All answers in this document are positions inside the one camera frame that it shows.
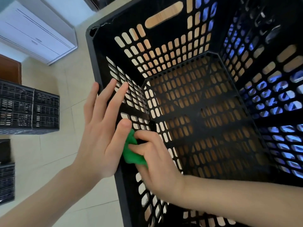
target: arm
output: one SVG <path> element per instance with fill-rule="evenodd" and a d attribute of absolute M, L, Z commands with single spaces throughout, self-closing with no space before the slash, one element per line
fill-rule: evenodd
<path fill-rule="evenodd" d="M 106 106 L 116 80 L 97 97 L 93 84 L 84 106 L 85 129 L 74 163 L 0 218 L 1 227 L 52 226 L 74 203 L 118 167 L 131 121 L 122 119 L 115 130 L 119 107 L 128 89 L 125 82 Z"/>
<path fill-rule="evenodd" d="M 146 186 L 160 199 L 254 227 L 302 225 L 303 188 L 183 176 L 157 133 L 141 130 L 134 136 L 148 141 L 130 144 L 129 148 L 144 155 L 149 168 L 136 167 Z"/>

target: person's right arm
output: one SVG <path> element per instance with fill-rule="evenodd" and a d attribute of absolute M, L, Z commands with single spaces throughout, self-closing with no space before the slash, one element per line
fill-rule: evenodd
<path fill-rule="evenodd" d="M 148 189 L 160 199 L 254 227 L 303 224 L 303 188 L 183 176 L 157 133 L 139 130 L 134 136 L 148 141 L 129 148 L 146 159 L 148 169 L 136 167 Z"/>

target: green rag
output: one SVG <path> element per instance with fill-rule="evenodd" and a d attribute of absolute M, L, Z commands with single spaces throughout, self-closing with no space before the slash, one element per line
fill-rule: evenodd
<path fill-rule="evenodd" d="M 127 136 L 127 139 L 125 141 L 125 145 L 124 145 L 124 149 L 123 149 L 123 157 L 126 163 L 128 164 L 140 164 L 140 165 L 146 165 L 146 160 L 144 159 L 144 157 L 142 155 L 136 154 L 134 152 L 132 152 L 129 148 L 128 145 L 129 144 L 134 144 L 137 145 L 137 140 L 134 138 L 134 129 L 131 129 L 130 133 Z"/>

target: white wall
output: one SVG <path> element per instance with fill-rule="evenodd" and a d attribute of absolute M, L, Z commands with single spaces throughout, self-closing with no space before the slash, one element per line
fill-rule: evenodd
<path fill-rule="evenodd" d="M 77 26 L 91 17 L 92 11 L 84 0 L 44 0 L 72 26 Z"/>
<path fill-rule="evenodd" d="M 23 62 L 28 57 L 28 55 L 3 44 L 2 42 L 0 42 L 0 54 L 19 62 Z"/>

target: person's left hand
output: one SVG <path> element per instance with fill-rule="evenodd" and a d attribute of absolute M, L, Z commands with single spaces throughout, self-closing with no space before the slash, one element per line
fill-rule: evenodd
<path fill-rule="evenodd" d="M 116 82 L 112 79 L 98 97 L 99 84 L 95 82 L 84 105 L 85 129 L 72 167 L 95 183 L 116 172 L 132 126 L 129 119 L 122 119 L 115 130 L 119 107 L 128 89 L 124 82 L 107 107 Z"/>

